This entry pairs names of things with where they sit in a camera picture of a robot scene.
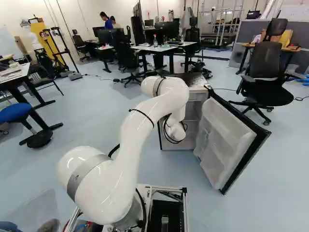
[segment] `whiteboard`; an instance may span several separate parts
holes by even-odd
[[[20,51],[15,42],[15,38],[9,33],[5,25],[0,25],[0,55],[14,55],[14,59],[23,58],[24,55]]]
[[[282,5],[279,18],[309,22],[309,5]]]

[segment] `blue shirt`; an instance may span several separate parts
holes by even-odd
[[[112,26],[112,21],[110,19],[105,21],[105,29],[114,29]]]

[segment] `light blue floor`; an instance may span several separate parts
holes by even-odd
[[[180,71],[183,57],[175,58]],[[205,60],[213,71],[214,88],[236,89],[240,77],[228,61]],[[103,72],[103,63],[79,66],[82,73],[102,78],[126,77],[116,66]],[[63,122],[54,131],[52,142],[32,150],[18,142],[30,133],[15,125],[8,137],[0,140],[0,219],[18,224],[25,232],[34,232],[45,221],[69,219],[74,203],[56,179],[56,164],[69,149],[79,145],[94,146],[108,153],[118,144],[118,132],[128,109],[147,99],[138,85],[127,89],[120,83],[85,76],[71,82],[58,81],[62,97],[54,88],[41,90],[45,100],[56,103],[38,110],[48,124]],[[295,96],[309,95],[309,88],[299,83],[285,87]],[[228,100],[242,100],[232,91],[217,90]],[[38,101],[28,94],[36,105]],[[189,196],[189,223],[192,232],[303,232],[309,228],[309,99],[278,107],[267,113],[272,135],[261,147],[246,170],[222,196],[214,191],[191,151],[163,152],[157,130],[149,136],[140,161],[139,183],[161,186],[186,186]],[[258,125],[262,119],[247,114]],[[29,120],[38,130],[39,127]]]

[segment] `white robotic arm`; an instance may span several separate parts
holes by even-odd
[[[119,225],[133,210],[141,149],[158,120],[171,114],[167,134],[176,141],[185,138],[179,123],[189,99],[185,82],[175,77],[147,77],[141,89],[155,97],[141,102],[135,108],[138,111],[131,111],[126,117],[114,160],[93,147],[80,146],[69,151],[57,166],[58,179],[69,196],[100,225]]]

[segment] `blue stool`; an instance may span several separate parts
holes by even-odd
[[[32,106],[27,103],[12,104],[0,111],[0,123],[22,123],[33,135],[21,141],[19,145],[27,143],[30,148],[39,148],[51,141],[53,132],[51,130],[42,130],[37,133],[27,122],[27,117],[32,111]]]

